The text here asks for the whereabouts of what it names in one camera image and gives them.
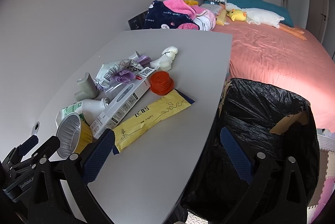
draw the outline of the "orange lid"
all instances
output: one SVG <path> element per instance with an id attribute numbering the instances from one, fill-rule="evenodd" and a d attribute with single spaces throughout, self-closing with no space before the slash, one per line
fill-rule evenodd
<path id="1" fill-rule="evenodd" d="M 150 90 L 159 96 L 167 95 L 175 86 L 169 73 L 164 71 L 154 73 L 150 78 L 150 84 Z"/>

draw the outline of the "power outlet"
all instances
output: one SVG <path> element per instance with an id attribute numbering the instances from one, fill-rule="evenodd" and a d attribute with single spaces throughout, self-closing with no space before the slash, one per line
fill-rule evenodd
<path id="1" fill-rule="evenodd" d="M 137 30 L 137 29 L 143 29 L 144 27 L 144 22 L 145 22 L 145 17 L 148 14 L 148 11 L 145 11 L 134 18 L 130 19 L 128 21 L 130 30 Z"/>

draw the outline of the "product box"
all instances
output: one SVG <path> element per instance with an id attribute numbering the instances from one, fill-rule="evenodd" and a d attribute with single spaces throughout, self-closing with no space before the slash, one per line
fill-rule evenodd
<path id="1" fill-rule="evenodd" d="M 155 70 L 149 67 L 137 74 L 136 79 L 132 80 L 116 96 L 106 109 L 101 112 L 97 119 L 90 126 L 93 137 L 98 139 L 106 128 L 114 129 L 125 117 L 129 110 L 150 88 L 148 77 Z"/>

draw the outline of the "teal pillow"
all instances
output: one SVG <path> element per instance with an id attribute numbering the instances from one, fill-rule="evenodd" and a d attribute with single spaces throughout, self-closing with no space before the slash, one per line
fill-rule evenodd
<path id="1" fill-rule="evenodd" d="M 271 4 L 263 0 L 227 0 L 227 2 L 232 3 L 241 9 L 257 8 L 277 13 L 279 16 L 283 16 L 285 18 L 284 21 L 280 21 L 281 23 L 294 28 L 290 13 L 286 8 L 279 7 L 275 4 Z"/>

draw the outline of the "screw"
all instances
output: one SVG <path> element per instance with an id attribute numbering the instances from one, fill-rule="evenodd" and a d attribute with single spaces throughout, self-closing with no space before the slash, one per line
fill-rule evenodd
<path id="1" fill-rule="evenodd" d="M 258 152 L 257 157 L 263 160 L 265 159 L 265 154 L 263 152 Z"/>
<path id="2" fill-rule="evenodd" d="M 292 156 L 290 156 L 290 157 L 289 157 L 289 161 L 290 161 L 291 163 L 295 163 L 295 158 L 292 157 Z"/>
<path id="3" fill-rule="evenodd" d="M 46 162 L 46 158 L 42 158 L 41 160 L 40 160 L 40 164 L 44 164 Z"/>
<path id="4" fill-rule="evenodd" d="M 70 155 L 70 160 L 74 161 L 78 158 L 78 154 L 77 153 L 73 153 Z"/>

